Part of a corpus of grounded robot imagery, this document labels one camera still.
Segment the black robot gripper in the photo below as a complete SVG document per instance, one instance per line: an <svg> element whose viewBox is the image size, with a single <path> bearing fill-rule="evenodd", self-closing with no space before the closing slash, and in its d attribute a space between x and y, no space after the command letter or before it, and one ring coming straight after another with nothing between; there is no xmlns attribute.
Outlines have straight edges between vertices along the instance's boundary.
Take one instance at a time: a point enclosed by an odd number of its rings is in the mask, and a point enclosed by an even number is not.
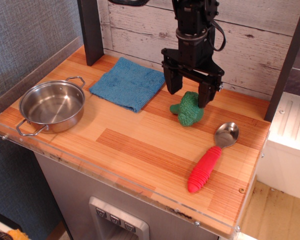
<svg viewBox="0 0 300 240"><path fill-rule="evenodd" d="M183 77L199 83L198 107L204 109L215 97L222 86L224 70L213 61L214 52L223 50L215 48L215 35L208 34L197 39L179 39L178 48L164 48L162 67L166 87L173 95L183 87Z"/></svg>

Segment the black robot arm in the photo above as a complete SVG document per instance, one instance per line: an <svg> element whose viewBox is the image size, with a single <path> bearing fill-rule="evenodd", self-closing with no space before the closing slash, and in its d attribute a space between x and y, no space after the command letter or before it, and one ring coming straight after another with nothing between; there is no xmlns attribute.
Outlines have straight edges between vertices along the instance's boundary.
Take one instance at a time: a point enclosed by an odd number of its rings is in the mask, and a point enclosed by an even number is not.
<svg viewBox="0 0 300 240"><path fill-rule="evenodd" d="M213 61L216 31L224 33L214 20L219 14L216 0L174 0L172 2L177 29L178 48L164 48L162 67L167 90L175 94L183 87L183 78L199 84L198 107L203 109L222 88L224 70Z"/></svg>

